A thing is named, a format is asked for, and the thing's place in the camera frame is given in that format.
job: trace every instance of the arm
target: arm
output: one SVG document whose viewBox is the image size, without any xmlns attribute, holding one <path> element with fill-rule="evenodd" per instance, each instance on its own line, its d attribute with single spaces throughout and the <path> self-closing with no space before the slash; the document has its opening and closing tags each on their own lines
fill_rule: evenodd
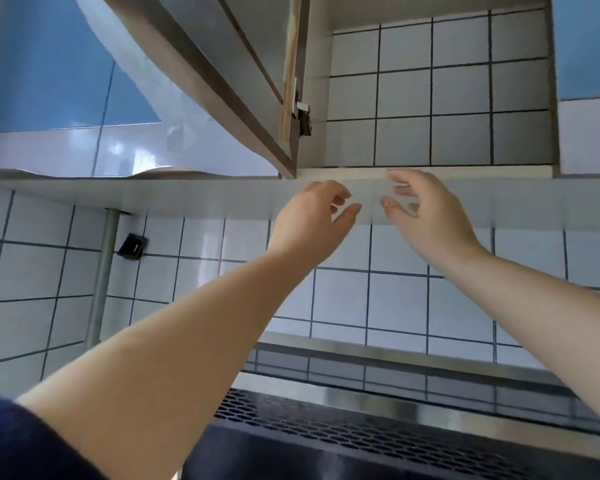
<svg viewBox="0 0 600 480">
<path fill-rule="evenodd" d="M 19 399 L 112 480 L 181 468 L 284 299 L 340 245 L 361 206 L 314 182 L 276 220 L 269 250 L 120 332 Z"/>
<path fill-rule="evenodd" d="M 420 256 L 442 271 L 520 345 L 600 415 L 600 293 L 490 254 L 462 204 L 419 171 L 391 171 L 398 195 L 418 197 L 410 215 L 392 198 L 387 217 Z"/>
</svg>

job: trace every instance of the person's right arm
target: person's right arm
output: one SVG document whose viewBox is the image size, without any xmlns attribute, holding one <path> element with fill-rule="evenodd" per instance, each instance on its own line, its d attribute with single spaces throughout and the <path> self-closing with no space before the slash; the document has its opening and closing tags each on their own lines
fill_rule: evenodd
<svg viewBox="0 0 600 480">
<path fill-rule="evenodd" d="M 431 174 L 394 170 L 408 214 L 384 211 L 420 256 L 496 320 L 600 415 L 600 293 L 496 257 L 473 233 L 462 204 Z"/>
</svg>

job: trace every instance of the sleeve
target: sleeve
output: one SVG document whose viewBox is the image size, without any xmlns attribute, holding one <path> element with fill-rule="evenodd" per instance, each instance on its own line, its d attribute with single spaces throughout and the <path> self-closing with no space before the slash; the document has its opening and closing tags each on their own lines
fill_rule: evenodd
<svg viewBox="0 0 600 480">
<path fill-rule="evenodd" d="M 106 480 L 44 421 L 0 397 L 0 480 Z"/>
</svg>

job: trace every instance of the open cabinet door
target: open cabinet door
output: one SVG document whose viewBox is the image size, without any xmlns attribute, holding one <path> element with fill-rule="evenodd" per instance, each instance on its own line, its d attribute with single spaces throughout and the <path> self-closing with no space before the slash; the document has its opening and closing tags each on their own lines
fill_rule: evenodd
<svg viewBox="0 0 600 480">
<path fill-rule="evenodd" d="M 309 0 L 104 1 L 177 87 L 283 177 L 295 178 L 299 123 L 292 113 Z"/>
</svg>

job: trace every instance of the vertical pipe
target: vertical pipe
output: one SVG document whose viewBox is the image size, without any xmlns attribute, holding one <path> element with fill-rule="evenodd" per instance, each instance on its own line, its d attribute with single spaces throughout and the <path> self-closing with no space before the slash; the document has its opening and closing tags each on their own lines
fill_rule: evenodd
<svg viewBox="0 0 600 480">
<path fill-rule="evenodd" d="M 102 329 L 102 316 L 104 315 L 104 304 L 107 300 L 107 289 L 109 288 L 109 275 L 111 275 L 111 263 L 116 245 L 116 234 L 120 222 L 120 211 L 107 209 L 107 220 L 102 237 L 102 249 L 96 282 L 93 286 L 93 298 L 89 311 L 89 324 L 87 335 L 84 338 L 84 351 L 94 348 L 100 342 L 100 331 Z"/>
</svg>

